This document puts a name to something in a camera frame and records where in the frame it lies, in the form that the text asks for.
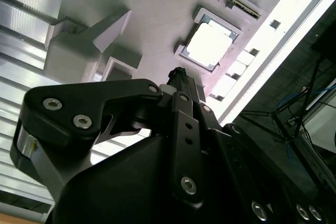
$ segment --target mounting hole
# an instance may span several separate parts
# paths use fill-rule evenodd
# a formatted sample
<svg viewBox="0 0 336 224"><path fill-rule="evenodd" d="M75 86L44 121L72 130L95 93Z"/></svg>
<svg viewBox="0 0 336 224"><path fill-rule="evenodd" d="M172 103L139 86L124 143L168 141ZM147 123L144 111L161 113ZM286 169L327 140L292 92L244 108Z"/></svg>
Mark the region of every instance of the mounting hole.
<svg viewBox="0 0 336 224"><path fill-rule="evenodd" d="M88 123L88 120L86 120L85 118L80 118L80 119L78 120L78 122L81 123L81 124L87 124L87 123Z"/></svg>
<svg viewBox="0 0 336 224"><path fill-rule="evenodd" d="M232 130L234 131L234 132L236 132L237 134L240 134L240 130L239 130L239 128L238 127L236 127L236 126L232 126Z"/></svg>
<svg viewBox="0 0 336 224"><path fill-rule="evenodd" d="M149 86L149 89L151 90L151 91L153 91L154 93L157 93L157 88L156 87L154 87L154 86Z"/></svg>
<svg viewBox="0 0 336 224"><path fill-rule="evenodd" d="M185 138L187 144L192 145L194 142L190 138Z"/></svg>
<svg viewBox="0 0 336 224"><path fill-rule="evenodd" d="M186 123L185 126L186 126L189 130L192 130L192 128L193 128L193 127L191 126L191 124L189 124L189 123Z"/></svg>
<svg viewBox="0 0 336 224"><path fill-rule="evenodd" d="M189 98L186 97L186 96L183 95L183 94L181 94L180 97L181 97L181 99L182 99L183 101L186 101L186 102L189 101Z"/></svg>
<svg viewBox="0 0 336 224"><path fill-rule="evenodd" d="M43 101L43 106L47 110L60 110L62 108L62 103L55 98L48 98Z"/></svg>

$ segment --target black cable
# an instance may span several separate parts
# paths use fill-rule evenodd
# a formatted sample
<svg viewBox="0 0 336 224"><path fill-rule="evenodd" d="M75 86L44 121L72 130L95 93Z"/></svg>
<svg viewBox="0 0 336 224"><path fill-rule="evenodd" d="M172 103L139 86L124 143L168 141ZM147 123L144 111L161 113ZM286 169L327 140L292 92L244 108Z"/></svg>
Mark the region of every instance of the black cable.
<svg viewBox="0 0 336 224"><path fill-rule="evenodd" d="M327 103L325 103L325 102L318 102L318 103L321 103L321 104L324 104L324 105L326 105L326 106L329 106L329 107L332 107L332 108L336 109L336 106L327 104Z"/></svg>
<svg viewBox="0 0 336 224"><path fill-rule="evenodd" d="M294 115L294 113L290 110L290 107L288 107L288 111L293 116L293 118L296 118L295 115ZM307 129L306 129L305 125L303 124L303 122L301 123L301 126L303 127L304 133L306 134L306 137L307 137L308 141L310 142L311 145L313 145L313 142L311 140L310 134L307 131Z"/></svg>

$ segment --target metal pole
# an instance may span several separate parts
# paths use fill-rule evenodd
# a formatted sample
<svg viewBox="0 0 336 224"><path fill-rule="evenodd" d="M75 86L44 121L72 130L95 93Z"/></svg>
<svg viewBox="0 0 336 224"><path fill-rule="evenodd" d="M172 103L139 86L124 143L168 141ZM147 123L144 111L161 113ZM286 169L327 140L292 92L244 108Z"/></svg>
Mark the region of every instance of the metal pole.
<svg viewBox="0 0 336 224"><path fill-rule="evenodd" d="M255 122L255 121L253 121L253 120L250 119L250 118L247 118L247 117L244 116L244 115L239 115L239 116L240 116L242 119L244 119L245 121L247 121L247 122L253 124L254 126L257 126L257 127L260 128L261 130L263 130L263 131L265 131L265 132L271 134L272 136L274 136L274 137L280 139L282 142L284 141L284 138L283 138L282 136L280 136L280 135L278 135L277 133L271 131L269 128L266 128L266 127L262 126L261 124L259 124L259 123Z"/></svg>
<svg viewBox="0 0 336 224"><path fill-rule="evenodd" d="M314 86L314 82L315 82L315 79L316 79L316 75L319 71L319 68L320 68L320 64L321 62L323 61L323 58L321 57L317 62L316 62L316 65L315 65L315 69L314 69L314 72L313 72L313 75L311 77L311 81L308 85L308 88L307 88L307 95L306 95L306 98L304 99L304 103L303 103L303 106L302 106L302 109L301 109L301 113L300 113L300 116L299 116L299 122L296 126L296 129L295 129L295 132L294 132L294 138L297 137L299 135L299 131L300 131L300 127L302 125L302 121L303 121L303 117L304 115L306 114L306 107L309 103L309 98L310 98L310 94L312 92L312 89L313 89L313 86Z"/></svg>

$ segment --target metal bolt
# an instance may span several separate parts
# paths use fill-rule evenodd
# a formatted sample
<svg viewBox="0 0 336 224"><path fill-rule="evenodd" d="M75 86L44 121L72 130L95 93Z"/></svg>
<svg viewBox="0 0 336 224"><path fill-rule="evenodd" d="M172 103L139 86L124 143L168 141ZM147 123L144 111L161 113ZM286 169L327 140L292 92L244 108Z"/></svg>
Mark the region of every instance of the metal bolt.
<svg viewBox="0 0 336 224"><path fill-rule="evenodd" d="M309 210L310 210L311 214L312 214L317 220L319 220L319 221L322 220L322 216L320 215L319 212L316 211L316 209L315 209L314 207L309 206Z"/></svg>
<svg viewBox="0 0 336 224"><path fill-rule="evenodd" d="M62 108L62 103L55 98L47 98L43 101L43 106L47 110L60 110Z"/></svg>
<svg viewBox="0 0 336 224"><path fill-rule="evenodd" d="M207 105L203 105L203 108L206 112L211 113L211 109Z"/></svg>
<svg viewBox="0 0 336 224"><path fill-rule="evenodd" d="M188 97L186 97L185 95L182 95L182 94L181 94L180 97L181 97L181 99L182 99L183 101L188 101L188 100L189 100Z"/></svg>
<svg viewBox="0 0 336 224"><path fill-rule="evenodd" d="M258 202L252 201L251 206L254 214L259 218L259 220L261 221L267 220L266 212Z"/></svg>
<svg viewBox="0 0 336 224"><path fill-rule="evenodd" d="M237 134L240 134L239 129L236 126L232 126L232 130L236 132Z"/></svg>
<svg viewBox="0 0 336 224"><path fill-rule="evenodd" d="M298 211L299 215L304 219L304 220L309 220L309 215L308 213L304 210L303 207L300 205L296 205L296 210Z"/></svg>
<svg viewBox="0 0 336 224"><path fill-rule="evenodd" d="M86 116L86 115L76 115L73 118L73 124L81 129L88 129L89 127L92 126L92 121L90 119L90 117Z"/></svg>
<svg viewBox="0 0 336 224"><path fill-rule="evenodd" d="M154 93L157 93L157 88L156 87L154 87L154 86L149 86L149 89L151 90L151 91L153 91Z"/></svg>
<svg viewBox="0 0 336 224"><path fill-rule="evenodd" d="M194 195L197 192L195 182L189 177L183 177L181 179L181 185L187 194Z"/></svg>

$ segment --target blue cable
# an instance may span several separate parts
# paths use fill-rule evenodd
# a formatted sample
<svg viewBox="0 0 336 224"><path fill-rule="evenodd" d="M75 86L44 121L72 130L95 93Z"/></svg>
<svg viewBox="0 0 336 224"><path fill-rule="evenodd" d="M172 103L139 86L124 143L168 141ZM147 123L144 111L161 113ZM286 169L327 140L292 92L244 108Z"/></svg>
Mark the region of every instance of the blue cable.
<svg viewBox="0 0 336 224"><path fill-rule="evenodd" d="M331 86L331 87L329 87L329 88L326 88L326 89L323 89L323 90L316 91L316 92L314 92L314 94L323 93L323 92L325 92L325 91L329 91L329 90L332 90L332 89L335 89L335 88L336 88L336 84L334 84L333 86ZM285 98L283 98L283 99L279 102L279 104L278 104L278 108L280 108L280 107L284 104L284 102L286 102L286 101L288 101L289 99L294 98L294 97L296 97L296 96L298 96L298 95L300 95L300 94L302 94L302 92L301 92L301 93L290 94L290 95L286 96Z"/></svg>

